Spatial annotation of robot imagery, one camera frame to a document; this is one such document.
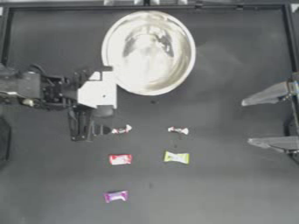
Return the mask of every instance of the green candy wrapper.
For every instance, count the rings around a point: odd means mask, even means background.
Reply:
[[[174,153],[170,153],[169,151],[166,151],[164,153],[162,161],[164,162],[173,161],[173,162],[178,162],[178,163],[182,163],[186,165],[189,163],[189,153],[174,154]]]

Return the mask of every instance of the black frame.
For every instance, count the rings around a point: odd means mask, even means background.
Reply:
[[[293,73],[299,72],[299,49],[295,38],[295,26],[292,19],[292,10],[289,3],[202,3],[192,2],[188,5],[149,5],[149,0],[144,0],[144,5],[114,5],[104,6],[101,2],[56,2],[56,3],[4,3],[2,19],[0,24],[0,62],[5,65],[8,61],[9,35],[12,17],[16,10],[29,11],[86,11],[86,10],[178,10],[189,9],[197,11],[271,11],[280,10],[283,12],[284,33],[288,44],[288,52],[291,59],[291,68]]]

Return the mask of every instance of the purple candy wrapper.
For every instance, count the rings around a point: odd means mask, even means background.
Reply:
[[[113,200],[126,201],[126,191],[121,192],[105,192],[104,193],[105,202],[109,203]]]

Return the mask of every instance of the red candy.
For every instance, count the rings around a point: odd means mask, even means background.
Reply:
[[[108,161],[112,165],[130,165],[132,155],[130,154],[109,155]]]

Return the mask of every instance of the metal bracket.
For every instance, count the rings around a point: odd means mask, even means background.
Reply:
[[[291,10],[292,10],[292,13],[297,12],[297,10],[299,10],[299,3],[291,3]]]

